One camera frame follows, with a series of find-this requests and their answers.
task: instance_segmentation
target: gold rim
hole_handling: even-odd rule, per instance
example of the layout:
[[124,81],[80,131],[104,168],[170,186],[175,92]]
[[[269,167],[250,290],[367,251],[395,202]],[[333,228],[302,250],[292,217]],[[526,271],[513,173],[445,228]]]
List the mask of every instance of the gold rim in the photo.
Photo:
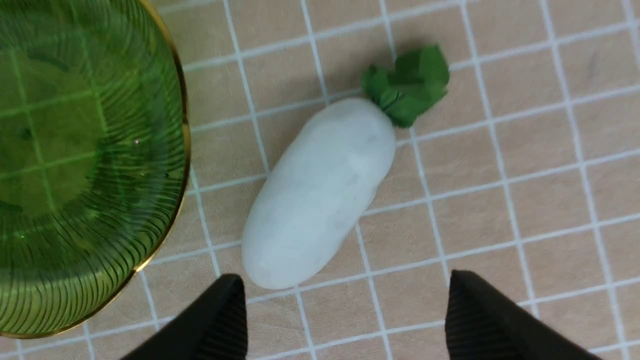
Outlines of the gold rim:
[[180,61],[178,50],[175,47],[175,43],[173,42],[173,38],[169,33],[169,29],[166,27],[166,24],[160,17],[160,14],[158,14],[158,12],[153,7],[153,5],[151,5],[149,0],[133,0],[133,1],[139,2],[146,9],[147,13],[151,15],[151,17],[153,18],[156,26],[160,29],[160,32],[163,35],[164,41],[166,42],[166,44],[171,49],[171,52],[173,53],[175,68],[176,68],[176,71],[178,72],[178,80],[180,81],[180,89],[181,89],[181,95],[182,95],[182,133],[184,134],[184,146],[185,146],[185,157],[186,157],[185,164],[184,164],[184,173],[182,176],[182,185],[180,187],[180,204],[177,206],[176,211],[173,213],[173,217],[169,221],[169,224],[165,229],[164,233],[158,240],[156,247],[151,251],[151,253],[147,256],[147,258],[142,263],[140,263],[138,266],[134,267],[131,270],[131,274],[129,274],[129,276],[122,283],[122,285],[120,285],[120,287],[113,292],[112,296],[108,298],[107,301],[105,301],[102,305],[100,305],[96,310],[94,310],[84,318],[76,321],[75,323],[67,327],[64,327],[62,329],[52,331],[52,332],[46,332],[43,334],[11,334],[8,332],[0,331],[0,336],[3,336],[5,338],[22,339],[22,340],[48,338],[48,337],[59,335],[59,334],[62,334],[63,332],[67,332],[69,330],[75,329],[76,327],[88,321],[90,318],[94,317],[97,313],[101,312],[105,307],[109,306],[110,303],[112,303],[122,293],[123,290],[125,290],[125,288],[129,285],[129,283],[131,283],[131,279],[133,279],[133,277],[138,272],[142,271],[151,262],[153,257],[158,253],[158,251],[160,250],[160,247],[162,246],[162,244],[170,234],[171,230],[173,229],[173,225],[175,225],[175,221],[182,210],[182,205],[184,205],[184,193],[186,191],[187,183],[189,181],[189,169],[191,166],[191,131],[189,129],[189,117],[188,117],[189,102],[187,97],[187,83],[186,83],[186,80],[184,79],[182,62]]

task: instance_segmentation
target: green leaf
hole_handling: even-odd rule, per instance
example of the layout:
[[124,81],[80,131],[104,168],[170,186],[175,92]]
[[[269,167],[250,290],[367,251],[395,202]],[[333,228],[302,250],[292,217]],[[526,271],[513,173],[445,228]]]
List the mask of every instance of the green leaf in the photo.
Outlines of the green leaf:
[[397,127],[415,120],[446,94],[449,69],[437,45],[412,50],[398,57],[395,72],[370,66],[362,76],[362,89]]

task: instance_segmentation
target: green glass bowl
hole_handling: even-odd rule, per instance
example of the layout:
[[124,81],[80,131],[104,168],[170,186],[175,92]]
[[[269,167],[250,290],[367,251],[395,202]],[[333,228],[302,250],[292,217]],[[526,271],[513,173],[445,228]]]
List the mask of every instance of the green glass bowl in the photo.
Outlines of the green glass bowl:
[[0,335],[69,330],[149,262],[188,180],[186,108],[147,0],[0,0]]

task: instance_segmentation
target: radish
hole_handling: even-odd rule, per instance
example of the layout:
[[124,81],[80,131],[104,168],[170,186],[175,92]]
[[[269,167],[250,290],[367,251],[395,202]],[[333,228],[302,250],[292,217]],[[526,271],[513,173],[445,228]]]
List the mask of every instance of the radish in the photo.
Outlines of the radish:
[[242,239],[244,269],[259,286],[298,285],[334,257],[391,168],[394,126],[411,127],[447,93],[438,46],[400,56],[394,70],[369,67],[362,87],[371,100],[315,114],[269,175]]

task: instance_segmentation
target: grid pattern mat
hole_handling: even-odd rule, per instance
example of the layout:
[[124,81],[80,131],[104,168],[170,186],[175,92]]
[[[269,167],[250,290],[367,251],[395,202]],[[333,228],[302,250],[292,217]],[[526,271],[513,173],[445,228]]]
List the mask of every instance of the grid pattern mat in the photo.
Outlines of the grid pattern mat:
[[159,255],[83,327],[0,359],[118,359],[216,276],[304,121],[371,62],[441,45],[449,95],[409,131],[340,252],[298,287],[244,276],[250,358],[447,359],[474,270],[607,360],[640,360],[640,0],[155,0],[182,55],[193,168]]

